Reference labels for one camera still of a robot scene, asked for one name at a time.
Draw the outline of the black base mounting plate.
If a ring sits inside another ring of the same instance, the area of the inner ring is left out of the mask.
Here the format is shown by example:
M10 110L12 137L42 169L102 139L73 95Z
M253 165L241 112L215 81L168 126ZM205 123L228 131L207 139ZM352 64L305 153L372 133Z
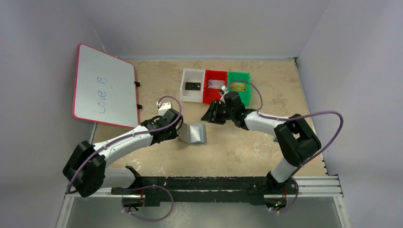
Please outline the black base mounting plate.
M257 177L140 177L124 188L112 188L113 195L143 201L146 207L162 202L248 203L269 208L284 207L295 196L297 185L292 179L271 185L266 176Z

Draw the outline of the white plastic bin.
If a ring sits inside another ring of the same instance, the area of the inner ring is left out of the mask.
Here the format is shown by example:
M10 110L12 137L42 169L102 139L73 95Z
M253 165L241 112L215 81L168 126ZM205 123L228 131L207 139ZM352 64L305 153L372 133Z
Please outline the white plastic bin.
M187 69L182 72L180 100L182 102L202 103L205 70Z

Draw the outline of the aluminium frame rail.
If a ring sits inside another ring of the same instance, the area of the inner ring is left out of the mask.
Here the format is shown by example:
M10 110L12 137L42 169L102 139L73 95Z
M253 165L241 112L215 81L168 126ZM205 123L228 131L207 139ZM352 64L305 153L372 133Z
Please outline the aluminium frame rail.
M337 197L342 195L338 177L296 177L283 184L269 183L266 177L169 177L102 176L79 182L67 191L81 197L118 195L155 197L167 189L177 201L242 201L299 197Z

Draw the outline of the silver pink credit card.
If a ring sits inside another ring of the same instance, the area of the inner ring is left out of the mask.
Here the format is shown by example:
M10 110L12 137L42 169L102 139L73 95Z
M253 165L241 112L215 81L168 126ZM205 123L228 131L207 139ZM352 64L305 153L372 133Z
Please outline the silver pink credit card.
M210 79L207 82L207 88L221 89L223 86L225 86L225 81L224 80Z

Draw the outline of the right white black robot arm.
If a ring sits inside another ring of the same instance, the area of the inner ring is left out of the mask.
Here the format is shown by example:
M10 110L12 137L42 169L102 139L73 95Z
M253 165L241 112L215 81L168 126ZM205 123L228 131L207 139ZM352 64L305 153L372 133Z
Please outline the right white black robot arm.
M214 124L232 121L238 128L274 136L283 157L267 174L267 180L271 185L280 185L322 147L308 123L299 117L298 114L291 118L261 116L256 109L246 108L238 93L229 92L224 95L223 101L211 102L201 121Z

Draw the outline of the grey leather card holder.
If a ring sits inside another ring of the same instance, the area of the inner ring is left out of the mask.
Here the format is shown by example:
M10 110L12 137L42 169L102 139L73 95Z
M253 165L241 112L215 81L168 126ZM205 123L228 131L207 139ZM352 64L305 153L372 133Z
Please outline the grey leather card holder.
M206 126L204 124L188 125L184 123L179 130L179 137L188 144L206 144Z

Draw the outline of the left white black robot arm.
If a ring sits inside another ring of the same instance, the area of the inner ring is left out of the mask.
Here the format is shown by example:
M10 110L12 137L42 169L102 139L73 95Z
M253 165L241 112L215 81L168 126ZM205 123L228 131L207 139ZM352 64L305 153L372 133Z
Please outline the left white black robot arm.
M134 129L95 144L80 142L63 168L67 193L88 197L102 188L107 167L116 160L145 147L178 137L183 115L170 108L163 115L142 121Z

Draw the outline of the white board with pink frame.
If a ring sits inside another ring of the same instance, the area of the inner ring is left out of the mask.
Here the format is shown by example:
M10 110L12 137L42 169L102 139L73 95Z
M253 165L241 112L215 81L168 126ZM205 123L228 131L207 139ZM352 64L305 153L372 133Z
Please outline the white board with pink frame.
M139 124L135 67L86 44L77 47L73 116L124 127Z

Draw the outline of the black credit card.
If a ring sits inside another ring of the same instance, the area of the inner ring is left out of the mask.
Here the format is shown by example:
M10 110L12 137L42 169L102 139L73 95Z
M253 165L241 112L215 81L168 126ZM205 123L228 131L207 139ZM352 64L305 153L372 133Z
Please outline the black credit card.
M198 82L186 82L185 83L185 90L200 91L201 90L201 83L198 83Z

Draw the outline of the gold credit card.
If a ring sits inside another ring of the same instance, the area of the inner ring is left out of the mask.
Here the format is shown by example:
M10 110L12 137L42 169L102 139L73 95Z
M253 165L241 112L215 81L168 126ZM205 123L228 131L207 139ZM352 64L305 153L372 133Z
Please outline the gold credit card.
M232 82L230 84L230 90L238 91L238 92L245 92L247 85L242 82Z

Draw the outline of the green plastic bin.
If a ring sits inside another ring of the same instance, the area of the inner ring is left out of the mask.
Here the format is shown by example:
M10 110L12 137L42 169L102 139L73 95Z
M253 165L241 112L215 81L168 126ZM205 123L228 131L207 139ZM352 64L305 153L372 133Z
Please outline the green plastic bin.
M247 72L228 71L228 90L235 91L239 94L241 101L245 106L249 106L251 97L250 74Z

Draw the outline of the red plastic bin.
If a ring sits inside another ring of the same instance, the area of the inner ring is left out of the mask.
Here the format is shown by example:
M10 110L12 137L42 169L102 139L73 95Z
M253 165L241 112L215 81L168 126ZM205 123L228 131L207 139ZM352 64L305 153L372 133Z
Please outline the red plastic bin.
M227 80L228 80L227 76L228 76L227 71L205 70L204 89L203 89L203 96L202 96L203 103L209 104L213 100L219 100L221 98L219 89L207 88L208 80L210 80L210 79L224 80L225 84L227 84Z

